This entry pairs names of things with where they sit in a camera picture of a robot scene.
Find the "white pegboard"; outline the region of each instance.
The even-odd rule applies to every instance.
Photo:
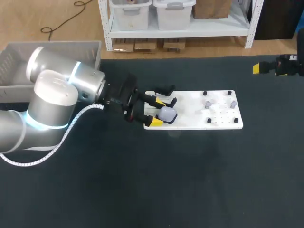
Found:
[[[173,98],[177,98],[174,109],[178,116],[173,124],[164,123],[161,127],[144,127],[147,130],[230,130],[242,129],[243,121],[238,106],[236,94],[231,90],[218,91],[174,91],[171,96],[166,97],[157,95],[160,100],[170,103]],[[148,95],[155,95],[154,91],[147,91]],[[206,109],[206,102],[212,103],[209,109]],[[232,109],[231,103],[236,101],[237,106]],[[144,114],[156,116],[158,109],[145,103]]]

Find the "gray plastic bin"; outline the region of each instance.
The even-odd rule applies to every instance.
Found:
[[[13,42],[0,52],[0,103],[29,102],[34,84],[26,77],[33,51],[47,47],[63,56],[99,69],[101,41]]]

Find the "gray peg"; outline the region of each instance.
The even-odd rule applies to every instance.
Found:
[[[206,102],[205,108],[206,108],[206,109],[209,109],[209,107],[210,107],[211,105],[212,105],[212,103],[211,103],[210,101],[207,101],[207,102]]]
[[[233,101],[233,102],[231,103],[230,108],[235,108],[236,106],[237,106],[237,102],[236,102],[236,101]]]

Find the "black cabinet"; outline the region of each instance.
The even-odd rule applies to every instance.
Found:
[[[291,39],[303,9],[304,0],[264,0],[255,39]]]

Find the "dark floor mat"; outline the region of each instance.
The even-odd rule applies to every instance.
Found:
[[[174,138],[90,111],[47,162],[0,160],[0,227],[303,227],[304,78],[252,75],[254,64],[273,59],[102,60],[111,80],[131,72],[142,90],[235,90],[244,128]]]

